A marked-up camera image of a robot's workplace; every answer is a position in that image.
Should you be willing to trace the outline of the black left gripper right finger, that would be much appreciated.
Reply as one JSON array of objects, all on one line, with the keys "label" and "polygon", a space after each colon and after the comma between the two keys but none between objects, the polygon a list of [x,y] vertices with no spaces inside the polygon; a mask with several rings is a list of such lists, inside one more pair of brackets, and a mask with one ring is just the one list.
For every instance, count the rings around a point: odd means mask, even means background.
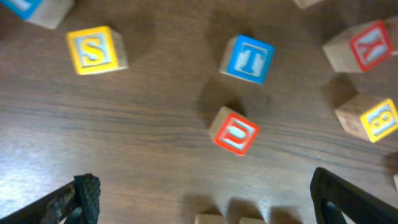
[{"label": "black left gripper right finger", "polygon": [[310,183],[317,223],[397,224],[397,209],[336,174],[318,167]]}]

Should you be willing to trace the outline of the red letter I block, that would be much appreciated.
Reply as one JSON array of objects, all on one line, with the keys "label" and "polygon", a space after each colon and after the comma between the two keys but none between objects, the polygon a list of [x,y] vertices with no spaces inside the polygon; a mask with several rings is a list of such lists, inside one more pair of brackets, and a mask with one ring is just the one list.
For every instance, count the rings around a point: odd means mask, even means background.
[{"label": "red letter I block", "polygon": [[195,224],[227,224],[221,215],[198,214],[195,217]]}]

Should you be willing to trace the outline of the yellow letter C block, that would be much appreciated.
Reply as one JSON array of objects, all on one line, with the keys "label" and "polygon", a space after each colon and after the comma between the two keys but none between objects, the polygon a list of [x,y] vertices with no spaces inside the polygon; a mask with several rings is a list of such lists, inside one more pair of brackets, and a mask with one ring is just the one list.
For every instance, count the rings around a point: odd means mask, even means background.
[{"label": "yellow letter C block", "polygon": [[266,222],[263,219],[242,217],[239,224],[266,224]]}]

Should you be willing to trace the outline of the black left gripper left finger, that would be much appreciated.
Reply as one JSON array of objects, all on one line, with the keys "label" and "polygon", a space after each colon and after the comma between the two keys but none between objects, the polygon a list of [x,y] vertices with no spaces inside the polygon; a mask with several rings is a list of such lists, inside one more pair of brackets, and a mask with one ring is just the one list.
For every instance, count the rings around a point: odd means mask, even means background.
[{"label": "black left gripper left finger", "polygon": [[100,186],[100,179],[93,174],[76,175],[70,183],[1,218],[1,223],[97,224]]}]

